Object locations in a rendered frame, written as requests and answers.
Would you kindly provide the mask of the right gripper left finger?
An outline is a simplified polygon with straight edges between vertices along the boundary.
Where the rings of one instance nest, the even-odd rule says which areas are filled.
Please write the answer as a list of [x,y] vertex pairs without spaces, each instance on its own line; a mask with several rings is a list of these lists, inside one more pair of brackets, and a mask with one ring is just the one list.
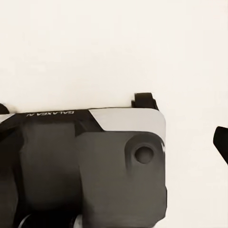
[[0,183],[25,144],[21,127],[0,132]]

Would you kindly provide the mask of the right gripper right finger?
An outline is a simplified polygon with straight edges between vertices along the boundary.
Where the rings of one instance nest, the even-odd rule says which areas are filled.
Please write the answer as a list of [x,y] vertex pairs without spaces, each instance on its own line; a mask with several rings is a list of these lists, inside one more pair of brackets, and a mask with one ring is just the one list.
[[213,144],[228,165],[228,128],[222,126],[216,128]]

